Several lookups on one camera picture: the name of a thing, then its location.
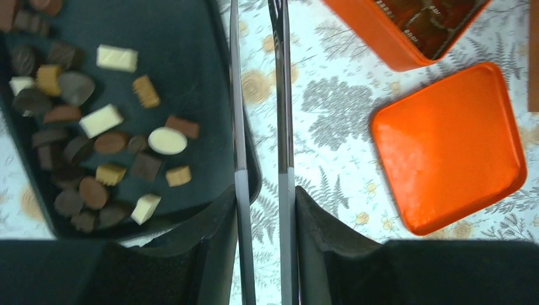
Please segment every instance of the white candy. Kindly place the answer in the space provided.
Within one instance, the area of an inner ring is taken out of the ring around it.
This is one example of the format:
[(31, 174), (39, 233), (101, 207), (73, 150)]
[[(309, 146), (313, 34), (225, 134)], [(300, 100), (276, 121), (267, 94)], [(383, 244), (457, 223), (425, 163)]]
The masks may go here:
[(155, 212), (159, 201), (161, 197), (153, 194), (140, 197), (135, 210), (131, 213), (131, 218), (139, 225), (145, 223)]
[(103, 69), (135, 72), (139, 52), (104, 44), (97, 48), (97, 66)]
[(123, 117), (118, 112), (116, 106), (108, 104), (83, 117), (79, 124), (88, 138), (91, 139), (96, 135), (106, 132), (112, 127), (120, 125), (121, 122), (123, 122)]
[(23, 89), (35, 87), (36, 81), (28, 76), (16, 76), (11, 79), (10, 86), (14, 96), (17, 96)]
[(179, 154), (187, 147), (187, 138), (176, 129), (160, 127), (150, 133), (148, 145), (160, 154)]

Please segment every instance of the orange tray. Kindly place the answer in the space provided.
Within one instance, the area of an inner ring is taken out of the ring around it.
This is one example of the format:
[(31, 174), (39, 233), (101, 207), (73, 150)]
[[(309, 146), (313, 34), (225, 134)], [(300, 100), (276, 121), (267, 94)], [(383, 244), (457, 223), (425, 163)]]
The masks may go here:
[(414, 234), (486, 208), (526, 180), (507, 87), (493, 63), (380, 110), (371, 128), (402, 220)]
[(483, 4), (474, 16), (468, 19), (459, 34), (452, 38), (443, 54), (431, 60), (426, 58), (386, 13), (376, 4), (376, 0), (324, 0), (324, 2), (358, 34), (369, 47), (389, 66), (403, 72), (433, 65), (442, 60), (460, 36), (470, 27), (479, 14), (491, 2)]

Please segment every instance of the orange lid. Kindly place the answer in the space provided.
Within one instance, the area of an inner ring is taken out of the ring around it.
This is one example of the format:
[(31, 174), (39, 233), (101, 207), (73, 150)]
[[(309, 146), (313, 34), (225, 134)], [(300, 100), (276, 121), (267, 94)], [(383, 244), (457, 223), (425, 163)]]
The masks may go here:
[(372, 133), (400, 215), (417, 235), (502, 200), (526, 180), (507, 87), (492, 63), (380, 110)]

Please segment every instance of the black tray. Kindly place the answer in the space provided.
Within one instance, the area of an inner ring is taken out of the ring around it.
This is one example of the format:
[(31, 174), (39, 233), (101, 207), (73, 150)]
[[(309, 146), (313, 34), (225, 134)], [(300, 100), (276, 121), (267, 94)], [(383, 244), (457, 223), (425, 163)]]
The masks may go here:
[[(200, 138), (190, 140), (184, 152), (162, 156), (165, 162), (154, 183), (132, 177), (128, 170), (123, 182), (111, 188), (112, 198), (133, 205), (147, 193), (162, 196), (149, 221), (139, 226), (127, 219), (114, 228), (81, 234), (68, 219), (54, 211), (53, 202), (59, 190), (50, 182), (50, 172), (40, 169), (37, 153), (31, 149), (31, 135), (42, 128), (42, 118), (23, 118), (10, 107), (13, 94), (8, 84), (12, 75), (8, 50), (28, 43), (46, 55), (53, 39), (0, 34), (0, 107), (54, 235), (124, 240), (163, 230), (203, 210), (234, 183), (229, 52), (215, 0), (66, 1), (58, 17), (43, 18), (51, 23), (51, 38), (86, 51), (81, 71), (96, 80), (97, 89), (82, 106), (83, 115), (114, 104), (125, 118), (115, 130), (131, 134), (149, 134), (163, 126), (170, 114), (199, 122), (201, 126)], [(137, 50), (137, 72), (98, 68), (95, 61), (100, 44)], [(133, 81), (145, 74), (160, 94), (162, 104), (158, 108), (144, 109), (132, 91)], [(76, 123), (69, 128), (83, 134)], [(261, 188), (261, 174), (248, 127), (245, 133), (253, 201)], [(129, 152), (114, 156), (94, 153), (82, 167), (88, 175), (94, 175), (99, 164), (110, 161), (130, 168), (134, 158)], [(180, 165), (191, 167), (193, 179), (184, 186), (169, 187), (165, 171)]]

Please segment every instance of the table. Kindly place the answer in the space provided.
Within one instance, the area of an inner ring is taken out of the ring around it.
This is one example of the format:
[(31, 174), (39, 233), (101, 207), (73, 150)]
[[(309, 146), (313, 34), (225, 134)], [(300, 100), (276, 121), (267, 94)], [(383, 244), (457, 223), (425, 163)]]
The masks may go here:
[[(539, 116), (527, 113), (529, 0), (493, 0), (439, 64), (391, 71), (321, 0), (289, 0), (297, 184), (356, 231), (418, 238), (401, 223), (373, 151), (373, 109), (476, 63), (503, 69), (529, 176), (509, 198), (424, 238), (539, 240)], [(229, 22), (229, 0), (219, 0)], [(263, 172), (252, 206), (258, 304), (280, 304), (275, 59), (267, 0), (240, 0), (243, 92)], [(0, 238), (52, 238), (0, 119)], [(152, 237), (127, 245), (142, 245)], [(240, 272), (231, 304), (241, 304)]]

